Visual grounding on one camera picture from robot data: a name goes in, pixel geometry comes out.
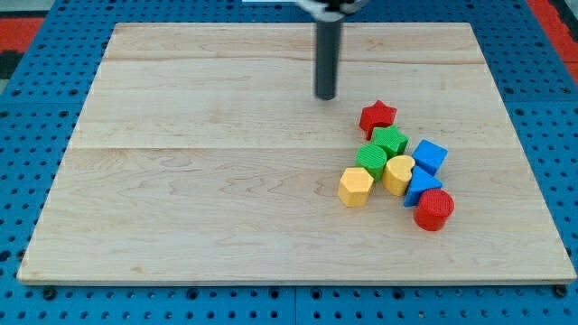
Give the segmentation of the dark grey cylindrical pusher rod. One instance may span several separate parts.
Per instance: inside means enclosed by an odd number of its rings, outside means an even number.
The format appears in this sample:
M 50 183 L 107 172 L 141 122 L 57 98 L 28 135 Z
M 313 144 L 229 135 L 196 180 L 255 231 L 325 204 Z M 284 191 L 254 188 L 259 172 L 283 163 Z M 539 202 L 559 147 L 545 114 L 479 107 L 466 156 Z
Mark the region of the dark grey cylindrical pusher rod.
M 314 93 L 318 99 L 332 100 L 337 94 L 342 20 L 315 24 Z

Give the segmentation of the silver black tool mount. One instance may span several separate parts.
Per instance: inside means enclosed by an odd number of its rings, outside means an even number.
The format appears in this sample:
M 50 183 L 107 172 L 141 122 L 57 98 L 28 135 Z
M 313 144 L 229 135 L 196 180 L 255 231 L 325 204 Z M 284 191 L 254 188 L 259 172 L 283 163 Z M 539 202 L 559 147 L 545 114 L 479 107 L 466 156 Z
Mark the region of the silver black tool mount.
M 315 21 L 337 22 L 360 11 L 369 0 L 296 0 Z

